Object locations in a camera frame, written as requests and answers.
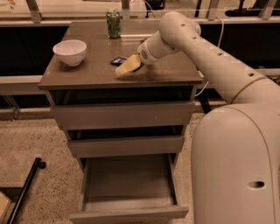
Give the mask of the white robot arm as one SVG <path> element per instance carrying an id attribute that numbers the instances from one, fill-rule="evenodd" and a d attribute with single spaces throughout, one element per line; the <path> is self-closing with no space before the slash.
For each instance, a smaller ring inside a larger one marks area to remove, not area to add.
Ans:
<path id="1" fill-rule="evenodd" d="M 176 12 L 162 16 L 116 70 L 182 51 L 225 101 L 207 113 L 192 138 L 194 224 L 280 224 L 280 89 L 265 75 L 200 36 L 200 26 Z"/>

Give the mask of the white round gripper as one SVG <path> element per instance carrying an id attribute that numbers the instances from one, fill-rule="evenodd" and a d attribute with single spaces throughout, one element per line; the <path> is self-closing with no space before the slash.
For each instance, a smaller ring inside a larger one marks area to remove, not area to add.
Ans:
<path id="1" fill-rule="evenodd" d="M 156 57 L 154 57 L 148 47 L 146 41 L 144 41 L 138 48 L 137 53 L 128 57 L 116 70 L 115 74 L 117 77 L 122 77 L 126 74 L 134 72 L 138 68 L 141 67 L 142 63 L 145 65 L 151 65 L 158 61 Z"/>

